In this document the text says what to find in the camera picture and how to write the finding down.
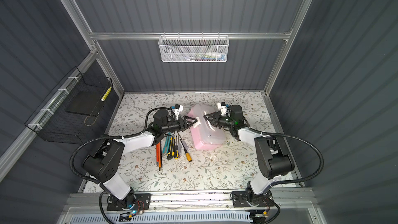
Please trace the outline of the markers in white basket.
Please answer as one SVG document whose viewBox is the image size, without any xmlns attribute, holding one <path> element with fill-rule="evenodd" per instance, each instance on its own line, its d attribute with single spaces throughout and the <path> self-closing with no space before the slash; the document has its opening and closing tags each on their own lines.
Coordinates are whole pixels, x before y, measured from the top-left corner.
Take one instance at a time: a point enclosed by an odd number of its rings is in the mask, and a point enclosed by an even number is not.
<svg viewBox="0 0 398 224">
<path fill-rule="evenodd" d="M 183 57 L 188 61 L 226 61 L 227 54 L 221 52 L 206 52 L 206 53 L 196 53 L 189 55 L 187 57 Z"/>
</svg>

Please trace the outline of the yellow black utility knife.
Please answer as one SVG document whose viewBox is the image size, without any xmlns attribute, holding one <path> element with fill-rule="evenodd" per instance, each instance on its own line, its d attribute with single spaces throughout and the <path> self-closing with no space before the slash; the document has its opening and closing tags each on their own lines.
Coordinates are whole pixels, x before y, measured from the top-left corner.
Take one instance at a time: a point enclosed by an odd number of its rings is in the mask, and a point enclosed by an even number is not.
<svg viewBox="0 0 398 224">
<path fill-rule="evenodd" d="M 173 159 L 174 158 L 174 153 L 175 153 L 175 137 L 174 136 L 171 136 L 171 138 L 170 138 L 170 145 L 169 145 L 169 151 L 168 151 L 168 154 L 167 154 L 167 159 L 168 160 L 171 160 L 171 159 Z"/>
</svg>

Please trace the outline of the black plate in basket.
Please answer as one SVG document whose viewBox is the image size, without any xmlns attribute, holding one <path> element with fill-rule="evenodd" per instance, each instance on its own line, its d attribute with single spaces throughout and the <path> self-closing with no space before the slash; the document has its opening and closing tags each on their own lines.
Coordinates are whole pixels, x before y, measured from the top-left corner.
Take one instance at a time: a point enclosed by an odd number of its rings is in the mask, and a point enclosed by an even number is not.
<svg viewBox="0 0 398 224">
<path fill-rule="evenodd" d="M 67 113 L 97 117 L 105 102 L 101 101 L 103 95 L 98 92 L 79 92 L 66 108 Z"/>
</svg>

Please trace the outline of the aluminium front rail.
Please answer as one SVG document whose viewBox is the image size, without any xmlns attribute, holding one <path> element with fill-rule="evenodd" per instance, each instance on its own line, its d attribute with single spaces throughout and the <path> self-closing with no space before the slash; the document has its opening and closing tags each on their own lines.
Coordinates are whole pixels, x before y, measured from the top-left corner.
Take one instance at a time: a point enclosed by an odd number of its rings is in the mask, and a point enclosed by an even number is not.
<svg viewBox="0 0 398 224">
<path fill-rule="evenodd" d="M 151 191 L 149 212 L 236 210 L 231 190 Z M 281 208 L 317 207 L 311 188 L 272 188 L 273 201 Z M 99 193 L 70 194 L 63 213 L 99 211 Z"/>
</svg>

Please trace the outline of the orange handled screwdriver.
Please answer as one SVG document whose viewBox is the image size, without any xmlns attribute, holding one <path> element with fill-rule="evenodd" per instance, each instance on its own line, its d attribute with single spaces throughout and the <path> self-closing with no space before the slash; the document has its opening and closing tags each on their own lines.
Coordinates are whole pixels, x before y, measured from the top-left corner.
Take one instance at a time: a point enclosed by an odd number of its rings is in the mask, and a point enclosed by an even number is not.
<svg viewBox="0 0 398 224">
<path fill-rule="evenodd" d="M 191 156 L 190 156 L 190 154 L 189 154 L 189 152 L 187 150 L 187 146 L 186 146 L 185 142 L 183 141 L 183 139 L 182 139 L 182 137 L 181 137 L 179 132 L 177 133 L 177 135 L 178 135 L 179 140 L 180 140 L 180 142 L 182 144 L 183 151 L 184 151 L 184 154 L 186 156 L 186 159 L 188 160 L 189 163 L 191 163 L 192 162 L 192 158 L 191 158 Z"/>
</svg>

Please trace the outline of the orange black pencil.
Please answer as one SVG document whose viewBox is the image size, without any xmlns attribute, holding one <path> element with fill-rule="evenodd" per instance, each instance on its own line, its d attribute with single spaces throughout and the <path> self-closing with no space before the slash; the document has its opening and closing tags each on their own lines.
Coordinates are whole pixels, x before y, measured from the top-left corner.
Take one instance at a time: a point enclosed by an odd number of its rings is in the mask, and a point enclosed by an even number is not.
<svg viewBox="0 0 398 224">
<path fill-rule="evenodd" d="M 162 148 L 162 141 L 159 141 L 157 144 L 157 161 L 158 161 L 158 167 L 159 171 L 162 170 L 163 168 L 163 148 Z"/>
</svg>

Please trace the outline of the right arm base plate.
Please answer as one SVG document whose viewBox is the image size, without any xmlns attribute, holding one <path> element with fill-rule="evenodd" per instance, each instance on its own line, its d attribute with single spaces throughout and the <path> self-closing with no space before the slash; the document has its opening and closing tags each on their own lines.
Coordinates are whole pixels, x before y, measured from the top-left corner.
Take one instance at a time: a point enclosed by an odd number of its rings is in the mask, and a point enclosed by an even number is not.
<svg viewBox="0 0 398 224">
<path fill-rule="evenodd" d="M 262 207 L 269 208 L 274 207 L 275 204 L 272 202 L 271 192 L 266 194 L 255 195 L 253 193 L 248 193 L 246 191 L 232 191 L 230 193 L 230 198 L 233 202 L 233 206 L 236 208 L 246 208 L 246 207 Z"/>
</svg>

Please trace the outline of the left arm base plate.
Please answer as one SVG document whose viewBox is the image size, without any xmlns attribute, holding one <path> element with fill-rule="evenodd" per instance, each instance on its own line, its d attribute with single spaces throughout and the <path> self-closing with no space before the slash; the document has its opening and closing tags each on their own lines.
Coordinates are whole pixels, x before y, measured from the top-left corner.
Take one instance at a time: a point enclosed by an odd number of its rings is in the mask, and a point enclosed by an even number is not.
<svg viewBox="0 0 398 224">
<path fill-rule="evenodd" d="M 107 198 L 107 211 L 146 211 L 149 209 L 152 194 L 129 194 L 124 200 L 113 195 Z"/>
</svg>

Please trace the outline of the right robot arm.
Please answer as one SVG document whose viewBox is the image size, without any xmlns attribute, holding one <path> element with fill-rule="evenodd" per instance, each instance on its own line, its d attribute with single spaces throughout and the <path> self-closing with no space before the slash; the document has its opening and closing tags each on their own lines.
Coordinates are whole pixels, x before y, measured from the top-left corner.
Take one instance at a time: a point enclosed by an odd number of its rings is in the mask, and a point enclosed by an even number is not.
<svg viewBox="0 0 398 224">
<path fill-rule="evenodd" d="M 283 138 L 277 133 L 256 131 L 250 127 L 240 105 L 218 106 L 218 111 L 203 116 L 204 120 L 218 129 L 226 129 L 238 141 L 255 147 L 260 172 L 251 180 L 242 199 L 250 206 L 258 206 L 267 192 L 276 185 L 293 184 L 286 176 L 294 171 L 292 155 Z"/>
</svg>

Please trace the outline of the small yellow black screwdriver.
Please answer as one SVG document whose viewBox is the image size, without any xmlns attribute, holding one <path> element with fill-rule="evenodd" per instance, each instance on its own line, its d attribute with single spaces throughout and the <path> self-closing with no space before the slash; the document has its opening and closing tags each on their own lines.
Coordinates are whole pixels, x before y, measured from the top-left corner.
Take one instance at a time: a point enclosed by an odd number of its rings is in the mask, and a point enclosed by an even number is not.
<svg viewBox="0 0 398 224">
<path fill-rule="evenodd" d="M 174 143 L 174 159 L 178 159 L 179 158 L 179 144 L 178 144 L 178 138 L 175 138 L 175 143 Z"/>
</svg>

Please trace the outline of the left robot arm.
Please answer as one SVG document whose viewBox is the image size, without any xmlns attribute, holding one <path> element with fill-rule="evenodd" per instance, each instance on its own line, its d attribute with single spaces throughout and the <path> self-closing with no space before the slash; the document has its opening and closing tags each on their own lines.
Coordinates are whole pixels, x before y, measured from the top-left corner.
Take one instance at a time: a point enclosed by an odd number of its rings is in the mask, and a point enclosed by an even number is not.
<svg viewBox="0 0 398 224">
<path fill-rule="evenodd" d="M 136 210 L 139 204 L 134 189 L 121 175 L 123 160 L 136 151 L 160 145 L 167 135 L 185 131 L 199 122 L 197 118 L 177 114 L 178 110 L 172 107 L 159 107 L 153 112 L 152 121 L 146 116 L 143 131 L 95 141 L 94 149 L 81 165 L 119 209 Z"/>
</svg>

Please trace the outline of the yellow marker in black basket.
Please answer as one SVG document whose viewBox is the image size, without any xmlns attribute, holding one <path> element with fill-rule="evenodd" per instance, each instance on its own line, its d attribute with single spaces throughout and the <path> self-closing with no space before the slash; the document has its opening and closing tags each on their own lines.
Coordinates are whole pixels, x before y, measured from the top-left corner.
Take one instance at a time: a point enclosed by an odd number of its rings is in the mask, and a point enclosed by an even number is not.
<svg viewBox="0 0 398 224">
<path fill-rule="evenodd" d="M 101 101 L 102 101 L 102 102 L 104 102 L 104 101 L 107 99 L 107 97 L 109 96 L 109 94 L 111 93 L 111 91 L 112 91 L 112 86 L 110 86 L 110 87 L 104 92 L 103 96 L 101 97 Z"/>
</svg>

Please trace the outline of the teal utility knife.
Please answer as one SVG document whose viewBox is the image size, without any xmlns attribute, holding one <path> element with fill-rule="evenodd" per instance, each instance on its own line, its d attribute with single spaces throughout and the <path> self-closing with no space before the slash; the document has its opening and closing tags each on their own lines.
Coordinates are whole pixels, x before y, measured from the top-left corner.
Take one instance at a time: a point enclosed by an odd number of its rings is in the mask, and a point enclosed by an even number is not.
<svg viewBox="0 0 398 224">
<path fill-rule="evenodd" d="M 162 153 L 164 155 L 169 153 L 171 139 L 172 139 L 172 134 L 171 133 L 167 133 L 166 136 L 165 136 L 165 144 L 164 144 L 164 147 L 163 147 L 163 150 L 162 150 Z"/>
</svg>

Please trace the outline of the small grey screwdriver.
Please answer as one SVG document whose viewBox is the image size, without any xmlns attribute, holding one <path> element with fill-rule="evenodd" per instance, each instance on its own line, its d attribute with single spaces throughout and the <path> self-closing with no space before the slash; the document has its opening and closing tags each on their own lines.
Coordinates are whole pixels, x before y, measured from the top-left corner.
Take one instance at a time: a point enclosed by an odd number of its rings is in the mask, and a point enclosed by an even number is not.
<svg viewBox="0 0 398 224">
<path fill-rule="evenodd" d="M 178 141 L 178 157 L 180 157 L 182 154 L 182 146 L 181 146 L 181 140 Z"/>
</svg>

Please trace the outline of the pink plastic tool box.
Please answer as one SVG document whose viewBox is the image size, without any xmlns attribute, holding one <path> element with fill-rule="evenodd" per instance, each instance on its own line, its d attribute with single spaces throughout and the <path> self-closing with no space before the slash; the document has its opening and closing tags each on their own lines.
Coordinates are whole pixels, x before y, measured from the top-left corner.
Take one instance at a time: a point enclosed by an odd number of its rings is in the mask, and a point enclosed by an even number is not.
<svg viewBox="0 0 398 224">
<path fill-rule="evenodd" d="M 215 110 L 208 105 L 196 104 L 191 107 L 188 116 L 195 118 L 197 122 L 190 128 L 196 150 L 214 150 L 222 146 L 226 137 L 221 129 L 218 129 L 204 119 L 204 115 L 211 114 Z"/>
</svg>

